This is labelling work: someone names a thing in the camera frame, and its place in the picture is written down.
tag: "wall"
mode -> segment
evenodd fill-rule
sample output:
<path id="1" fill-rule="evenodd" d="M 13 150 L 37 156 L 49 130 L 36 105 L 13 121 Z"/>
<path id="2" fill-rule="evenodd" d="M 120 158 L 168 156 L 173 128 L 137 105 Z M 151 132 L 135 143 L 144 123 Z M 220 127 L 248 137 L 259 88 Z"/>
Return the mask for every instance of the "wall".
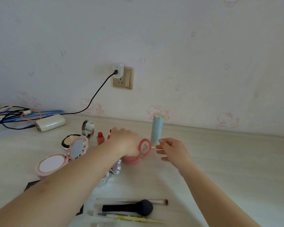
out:
<path id="1" fill-rule="evenodd" d="M 284 136 L 284 0 L 0 0 L 0 105 Z"/>

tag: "black makeup brush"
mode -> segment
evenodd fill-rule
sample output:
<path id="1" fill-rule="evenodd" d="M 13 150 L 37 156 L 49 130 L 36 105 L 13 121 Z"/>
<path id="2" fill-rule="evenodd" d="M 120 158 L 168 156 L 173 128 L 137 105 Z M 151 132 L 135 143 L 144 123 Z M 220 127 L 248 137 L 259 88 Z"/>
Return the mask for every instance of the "black makeup brush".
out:
<path id="1" fill-rule="evenodd" d="M 126 205 L 103 205 L 102 212 L 136 212 L 142 216 L 148 216 L 153 211 L 153 205 L 149 200 L 142 200 L 135 204 Z"/>

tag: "yellow eyebrow pencil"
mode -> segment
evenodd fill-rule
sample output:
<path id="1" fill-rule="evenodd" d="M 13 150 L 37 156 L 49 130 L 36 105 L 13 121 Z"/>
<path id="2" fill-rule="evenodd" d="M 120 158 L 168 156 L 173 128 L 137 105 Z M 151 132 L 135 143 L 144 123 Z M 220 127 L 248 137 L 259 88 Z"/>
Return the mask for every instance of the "yellow eyebrow pencil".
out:
<path id="1" fill-rule="evenodd" d="M 124 215 L 124 214 L 98 213 L 98 216 L 111 218 L 111 219 L 127 220 L 127 221 L 164 223 L 164 221 L 160 221 L 160 220 L 153 220 L 153 219 L 148 219 L 145 217 L 135 217 L 135 216 Z"/>

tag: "hand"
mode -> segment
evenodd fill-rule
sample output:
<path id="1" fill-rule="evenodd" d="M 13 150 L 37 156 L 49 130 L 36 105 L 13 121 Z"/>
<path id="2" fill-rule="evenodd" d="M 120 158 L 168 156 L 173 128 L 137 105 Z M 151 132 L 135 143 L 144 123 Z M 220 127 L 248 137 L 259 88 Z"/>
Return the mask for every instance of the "hand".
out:
<path id="1" fill-rule="evenodd" d="M 130 130 L 124 128 L 118 129 L 114 127 L 111 130 L 110 139 L 114 142 L 114 145 L 121 151 L 122 156 L 138 156 L 139 151 L 137 149 L 138 135 Z"/>
<path id="2" fill-rule="evenodd" d="M 156 145 L 158 154 L 165 154 L 167 157 L 162 157 L 163 161 L 171 162 L 178 170 L 189 166 L 193 163 L 193 159 L 189 155 L 184 144 L 173 138 L 159 139 L 160 145 Z"/>

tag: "light blue bottle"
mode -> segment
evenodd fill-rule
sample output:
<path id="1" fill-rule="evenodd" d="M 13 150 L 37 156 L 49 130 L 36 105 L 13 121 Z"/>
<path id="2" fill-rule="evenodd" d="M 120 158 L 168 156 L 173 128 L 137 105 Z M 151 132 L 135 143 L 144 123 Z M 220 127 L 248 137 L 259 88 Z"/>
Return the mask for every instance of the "light blue bottle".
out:
<path id="1" fill-rule="evenodd" d="M 151 146 L 155 147 L 159 144 L 161 138 L 161 130 L 164 121 L 164 115 L 155 113 L 153 118 L 153 126 L 151 128 Z"/>

